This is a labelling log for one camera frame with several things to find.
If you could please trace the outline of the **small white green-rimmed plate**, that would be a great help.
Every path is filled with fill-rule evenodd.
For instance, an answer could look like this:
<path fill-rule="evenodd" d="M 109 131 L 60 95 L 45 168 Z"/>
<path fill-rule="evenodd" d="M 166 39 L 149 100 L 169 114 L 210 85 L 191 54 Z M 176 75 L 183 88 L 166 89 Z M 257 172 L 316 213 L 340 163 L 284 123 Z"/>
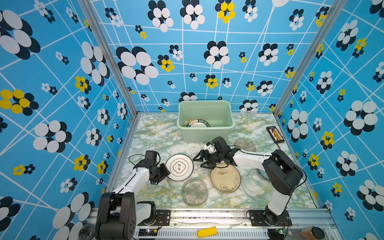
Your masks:
<path fill-rule="evenodd" d="M 168 178 L 174 182 L 181 182 L 192 175 L 194 163 L 187 155 L 177 154 L 167 160 L 166 167 L 170 172 Z"/>

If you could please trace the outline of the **beige ceramic plate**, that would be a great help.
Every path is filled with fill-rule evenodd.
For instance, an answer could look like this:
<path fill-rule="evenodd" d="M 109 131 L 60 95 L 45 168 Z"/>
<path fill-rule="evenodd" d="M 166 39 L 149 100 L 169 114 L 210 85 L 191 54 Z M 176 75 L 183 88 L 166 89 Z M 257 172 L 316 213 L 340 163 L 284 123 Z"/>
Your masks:
<path fill-rule="evenodd" d="M 234 166 L 221 163 L 211 171 L 211 182 L 221 193 L 230 194 L 240 187 L 241 175 Z"/>

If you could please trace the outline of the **white teal lettered plate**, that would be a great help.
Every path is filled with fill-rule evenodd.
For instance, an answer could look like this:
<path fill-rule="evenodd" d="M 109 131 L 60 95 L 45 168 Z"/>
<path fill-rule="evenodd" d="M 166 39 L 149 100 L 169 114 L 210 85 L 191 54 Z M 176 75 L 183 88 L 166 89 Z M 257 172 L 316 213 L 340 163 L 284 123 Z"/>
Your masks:
<path fill-rule="evenodd" d="M 202 119 L 190 120 L 186 123 L 187 128 L 209 128 L 210 124 Z"/>

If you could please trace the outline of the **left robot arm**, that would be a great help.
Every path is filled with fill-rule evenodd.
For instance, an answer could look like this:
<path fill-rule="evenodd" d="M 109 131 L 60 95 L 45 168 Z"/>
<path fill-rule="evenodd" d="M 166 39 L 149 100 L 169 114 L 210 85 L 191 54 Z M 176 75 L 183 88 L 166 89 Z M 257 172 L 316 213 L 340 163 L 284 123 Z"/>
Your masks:
<path fill-rule="evenodd" d="M 128 179 L 113 192 L 102 194 L 95 225 L 97 240 L 130 240 L 140 223 L 156 221 L 153 201 L 136 202 L 135 195 L 147 183 L 157 185 L 170 171 L 156 151 L 146 151 Z"/>

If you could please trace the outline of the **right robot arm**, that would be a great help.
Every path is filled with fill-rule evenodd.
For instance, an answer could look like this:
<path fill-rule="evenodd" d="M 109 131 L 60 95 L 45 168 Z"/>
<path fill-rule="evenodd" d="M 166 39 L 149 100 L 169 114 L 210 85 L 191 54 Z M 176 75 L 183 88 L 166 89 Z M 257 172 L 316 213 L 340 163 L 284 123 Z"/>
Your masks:
<path fill-rule="evenodd" d="M 222 137 L 216 137 L 204 145 L 193 161 L 201 162 L 200 167 L 213 170 L 219 164 L 243 166 L 265 171 L 274 191 L 263 213 L 267 225 L 276 226 L 284 220 L 287 206 L 295 189 L 305 183 L 305 171 L 296 165 L 282 150 L 270 154 L 249 152 L 232 148 Z"/>

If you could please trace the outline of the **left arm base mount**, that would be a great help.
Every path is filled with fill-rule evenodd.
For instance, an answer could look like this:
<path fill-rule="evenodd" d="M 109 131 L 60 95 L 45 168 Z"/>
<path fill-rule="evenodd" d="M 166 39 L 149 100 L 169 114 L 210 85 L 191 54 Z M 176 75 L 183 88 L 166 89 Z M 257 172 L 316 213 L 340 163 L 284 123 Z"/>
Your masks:
<path fill-rule="evenodd" d="M 169 226 L 171 220 L 170 210 L 156 210 L 156 217 L 153 221 L 140 223 L 141 226 Z"/>

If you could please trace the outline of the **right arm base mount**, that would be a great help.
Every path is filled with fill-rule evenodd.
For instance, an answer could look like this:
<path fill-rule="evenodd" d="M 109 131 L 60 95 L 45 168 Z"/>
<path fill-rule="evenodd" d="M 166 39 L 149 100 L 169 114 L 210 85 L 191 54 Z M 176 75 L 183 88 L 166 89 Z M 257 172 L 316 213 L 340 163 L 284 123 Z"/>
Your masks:
<path fill-rule="evenodd" d="M 287 210 L 279 216 L 269 209 L 248 210 L 246 217 L 251 221 L 253 227 L 291 227 L 292 221 Z"/>

